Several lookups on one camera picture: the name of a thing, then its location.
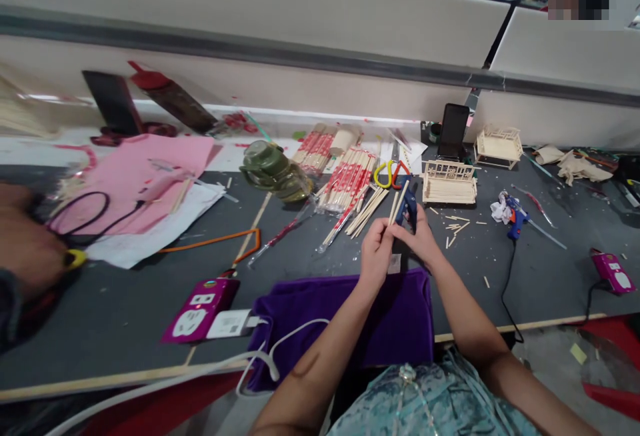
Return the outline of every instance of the gray table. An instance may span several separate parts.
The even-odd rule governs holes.
[[[0,168],[0,179],[35,184],[46,188],[58,170],[43,167]],[[185,234],[184,243],[249,229],[260,208],[257,223],[263,241],[268,240],[295,216],[297,208],[285,208],[276,198],[266,206],[265,194],[248,187],[237,173],[230,193],[240,204],[221,200]],[[206,173],[206,181],[226,182],[229,174]],[[514,170],[487,167],[478,171],[477,206],[435,206],[439,214],[427,210],[429,223],[442,248],[451,223],[446,215],[471,220],[458,234],[453,246],[444,250],[471,294],[489,318],[503,331],[511,329],[500,302],[507,277],[512,245],[508,228],[495,223],[489,205],[498,192],[511,183],[535,194],[559,229],[551,229],[526,196],[524,207],[532,218],[564,242],[562,250],[534,228],[525,227],[518,244],[513,274],[505,296],[517,324],[540,327],[580,320],[584,316],[587,290],[598,278],[589,259],[589,248],[597,247],[629,258],[623,265],[636,285],[640,284],[640,215],[613,188],[610,205],[589,196],[584,187],[565,191],[565,198],[552,196],[552,180],[522,158]],[[377,216],[389,214],[388,197]],[[487,225],[476,225],[476,221]],[[335,220],[316,215],[254,265],[238,266],[241,286],[234,309],[248,308],[266,294],[276,281],[309,276],[357,274],[360,266],[359,240],[340,234],[324,254],[316,249]],[[182,374],[194,365],[228,358],[246,350],[249,338],[208,341],[197,347],[163,345],[159,340],[196,282],[214,277],[228,268],[238,254],[243,238],[216,243],[190,251],[152,257],[131,271],[91,262],[44,327],[31,340],[0,357],[0,400],[9,401],[58,393],[88,391],[118,385],[152,381]],[[395,252],[405,254],[404,266],[418,262],[402,243]],[[485,285],[487,278],[490,288]],[[442,302],[432,288],[433,320],[438,341],[451,338]],[[592,314],[621,315],[640,309],[640,293],[616,297],[594,294]]]

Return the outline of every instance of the pink paper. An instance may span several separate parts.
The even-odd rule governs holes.
[[[200,177],[217,151],[213,138],[168,138],[156,135],[140,135],[125,139],[109,156],[87,174],[86,189],[78,196],[91,191],[104,191],[111,198],[109,209],[95,223],[76,234],[100,233],[116,219],[124,216],[140,199],[140,190],[148,186],[161,173],[152,166],[150,159],[162,159],[190,171]],[[169,214],[181,192],[182,181],[176,181],[160,201],[144,205],[130,218],[111,228],[107,234],[140,234]],[[104,196],[92,195],[78,202],[54,221],[52,229],[64,234],[96,216],[104,206]]]

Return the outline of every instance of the purple power strip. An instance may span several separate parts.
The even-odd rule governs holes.
[[[162,342],[190,343],[205,339],[217,314],[231,306],[238,286],[240,281],[237,279],[200,281],[165,331]]]

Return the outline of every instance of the miniature wooden bench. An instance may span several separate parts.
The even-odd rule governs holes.
[[[516,128],[497,128],[486,125],[473,145],[475,164],[505,167],[509,170],[512,170],[520,161],[522,153],[520,130]]]
[[[474,204],[478,195],[474,170],[462,163],[427,161],[422,202]]]

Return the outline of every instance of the white wall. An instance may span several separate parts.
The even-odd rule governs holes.
[[[596,31],[517,8],[492,71],[640,91],[640,31]]]
[[[481,67],[508,6],[483,0],[0,0],[0,4]]]
[[[440,120],[447,103],[469,89],[206,57],[0,36],[0,63],[55,83],[67,95],[91,97],[81,71],[128,77],[133,59],[176,80],[201,103],[408,120]],[[48,91],[38,82],[18,86]],[[146,99],[129,85],[134,98]]]
[[[640,109],[482,91],[465,140],[486,123],[520,129],[523,144],[640,149]]]

